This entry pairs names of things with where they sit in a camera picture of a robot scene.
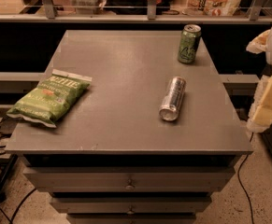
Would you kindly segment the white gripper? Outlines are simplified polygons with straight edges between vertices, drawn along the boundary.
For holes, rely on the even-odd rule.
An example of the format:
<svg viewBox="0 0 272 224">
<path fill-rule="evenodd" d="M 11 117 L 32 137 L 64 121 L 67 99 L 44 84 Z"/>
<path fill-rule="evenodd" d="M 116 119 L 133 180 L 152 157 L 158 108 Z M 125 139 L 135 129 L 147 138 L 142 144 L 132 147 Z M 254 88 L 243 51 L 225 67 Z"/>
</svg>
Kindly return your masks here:
<svg viewBox="0 0 272 224">
<path fill-rule="evenodd" d="M 266 61 L 272 65 L 272 27 L 256 36 L 246 47 L 246 51 L 259 54 L 265 51 Z M 262 76 L 256 87 L 251 105 L 247 128 L 254 133 L 262 133 L 272 124 L 272 76 Z"/>
</svg>

